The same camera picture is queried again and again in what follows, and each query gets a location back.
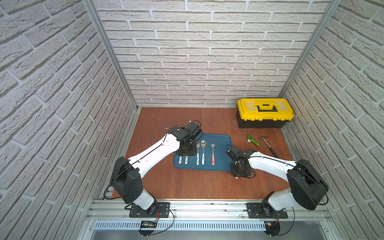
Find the fork with white Pochacco handle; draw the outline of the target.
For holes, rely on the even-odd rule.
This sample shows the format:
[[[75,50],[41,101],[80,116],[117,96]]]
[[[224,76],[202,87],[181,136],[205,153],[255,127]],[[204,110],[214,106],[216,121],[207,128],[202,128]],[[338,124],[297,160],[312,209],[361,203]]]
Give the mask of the fork with white Pochacco handle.
[[[200,142],[197,142],[197,160],[196,160],[197,166],[200,165],[200,152],[199,152],[199,148],[200,148]]]

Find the spoon with white Pochacco handle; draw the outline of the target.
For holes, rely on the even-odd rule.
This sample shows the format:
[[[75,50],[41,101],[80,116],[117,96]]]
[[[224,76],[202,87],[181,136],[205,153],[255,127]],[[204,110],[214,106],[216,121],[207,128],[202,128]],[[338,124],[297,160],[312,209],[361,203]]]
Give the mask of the spoon with white Pochacco handle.
[[[207,145],[207,142],[205,140],[201,141],[201,147],[202,147],[202,165],[205,164],[205,147]]]

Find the fork with plain pink handle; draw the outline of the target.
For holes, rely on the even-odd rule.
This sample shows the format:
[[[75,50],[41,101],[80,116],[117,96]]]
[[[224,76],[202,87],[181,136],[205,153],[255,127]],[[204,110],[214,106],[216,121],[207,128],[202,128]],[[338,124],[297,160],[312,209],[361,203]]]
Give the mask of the fork with plain pink handle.
[[[215,141],[211,140],[211,148],[212,148],[212,165],[215,165]]]

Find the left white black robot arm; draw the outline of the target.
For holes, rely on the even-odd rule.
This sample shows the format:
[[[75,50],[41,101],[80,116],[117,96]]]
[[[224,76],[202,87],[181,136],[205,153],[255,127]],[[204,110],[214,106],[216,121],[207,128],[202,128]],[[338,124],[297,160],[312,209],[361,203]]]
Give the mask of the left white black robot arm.
[[[181,157],[197,155],[197,137],[202,134],[201,124],[191,121],[184,127],[173,127],[155,144],[128,159],[116,160],[110,186],[126,204],[154,212],[157,201],[144,189],[142,179],[160,161],[172,153]]]

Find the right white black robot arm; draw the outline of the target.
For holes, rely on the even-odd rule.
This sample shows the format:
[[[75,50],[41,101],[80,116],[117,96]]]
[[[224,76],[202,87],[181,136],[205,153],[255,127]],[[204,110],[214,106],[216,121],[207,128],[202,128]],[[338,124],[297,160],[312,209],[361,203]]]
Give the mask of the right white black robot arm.
[[[234,177],[249,178],[251,172],[261,170],[289,183],[289,188],[271,192],[263,199],[261,212],[264,215],[295,206],[313,211],[329,190],[326,181],[307,160],[287,161],[252,149],[243,152],[236,146],[230,147],[227,155],[233,161]]]

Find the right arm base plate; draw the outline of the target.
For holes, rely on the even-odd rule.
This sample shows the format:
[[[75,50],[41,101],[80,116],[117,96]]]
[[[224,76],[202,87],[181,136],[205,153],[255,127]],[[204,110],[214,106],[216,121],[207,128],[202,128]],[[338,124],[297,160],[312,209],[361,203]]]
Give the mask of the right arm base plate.
[[[287,219],[286,209],[276,211],[268,204],[246,203],[247,213],[250,219]]]

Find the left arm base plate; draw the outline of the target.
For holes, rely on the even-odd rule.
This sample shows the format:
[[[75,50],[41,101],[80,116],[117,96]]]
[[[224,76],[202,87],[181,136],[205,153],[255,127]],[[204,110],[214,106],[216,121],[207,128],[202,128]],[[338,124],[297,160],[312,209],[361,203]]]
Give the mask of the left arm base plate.
[[[154,202],[147,210],[132,204],[130,218],[168,218],[170,213],[170,202]]]

